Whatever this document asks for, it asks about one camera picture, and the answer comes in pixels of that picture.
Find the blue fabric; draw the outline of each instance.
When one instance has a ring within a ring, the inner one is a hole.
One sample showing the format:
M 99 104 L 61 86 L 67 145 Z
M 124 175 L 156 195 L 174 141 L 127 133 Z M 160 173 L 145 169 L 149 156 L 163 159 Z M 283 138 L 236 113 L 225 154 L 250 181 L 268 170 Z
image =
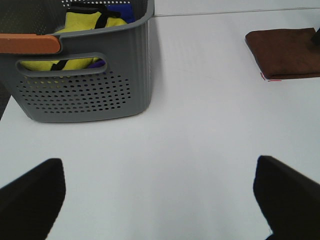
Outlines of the blue fabric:
M 121 17 L 127 24 L 136 21 L 132 5 L 130 3 L 126 4 L 111 4 L 107 6 L 109 11 L 121 13 Z

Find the white tabletop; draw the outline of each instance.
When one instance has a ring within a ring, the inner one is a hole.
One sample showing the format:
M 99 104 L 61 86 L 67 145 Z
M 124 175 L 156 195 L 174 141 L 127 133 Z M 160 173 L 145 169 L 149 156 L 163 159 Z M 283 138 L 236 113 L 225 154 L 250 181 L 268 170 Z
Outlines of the white tabletop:
M 11 98 L 0 185 L 62 158 L 66 197 L 48 240 L 264 240 L 259 155 L 320 182 L 320 79 L 267 82 L 244 37 L 318 27 L 319 10 L 158 17 L 154 87 L 142 114 L 52 124 Z
M 318 0 L 154 0 L 156 15 L 320 8 Z

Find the black object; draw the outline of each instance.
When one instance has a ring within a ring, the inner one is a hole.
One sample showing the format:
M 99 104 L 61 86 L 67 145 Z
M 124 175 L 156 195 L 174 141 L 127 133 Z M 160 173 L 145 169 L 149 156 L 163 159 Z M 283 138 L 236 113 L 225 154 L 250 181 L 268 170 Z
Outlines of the black object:
M 47 238 L 66 195 L 61 159 L 46 160 L 0 189 L 0 240 Z
M 320 28 L 319 30 L 312 36 L 311 41 L 316 45 L 320 45 Z
M 268 240 L 320 240 L 320 185 L 271 156 L 258 159 L 253 192 Z

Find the brown towel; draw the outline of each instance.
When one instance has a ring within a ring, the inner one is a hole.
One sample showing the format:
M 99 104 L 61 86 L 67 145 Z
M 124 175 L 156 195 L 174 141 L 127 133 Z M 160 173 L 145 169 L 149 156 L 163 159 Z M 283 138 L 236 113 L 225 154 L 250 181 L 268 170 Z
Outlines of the brown towel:
M 320 77 L 320 46 L 312 43 L 314 28 L 252 31 L 245 36 L 267 79 Z

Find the table surface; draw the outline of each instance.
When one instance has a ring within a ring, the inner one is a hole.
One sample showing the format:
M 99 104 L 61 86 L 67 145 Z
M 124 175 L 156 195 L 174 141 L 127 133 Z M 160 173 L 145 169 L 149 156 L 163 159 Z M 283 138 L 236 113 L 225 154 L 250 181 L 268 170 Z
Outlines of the table surface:
M 156 15 L 320 8 L 318 0 L 154 0 Z
M 319 13 L 152 18 L 149 108 L 52 124 L 11 98 L 0 184 L 62 158 L 67 192 L 48 240 L 264 240 L 270 229 L 252 189 L 259 155 L 320 182 L 320 79 L 263 80 L 244 38 L 317 28 Z

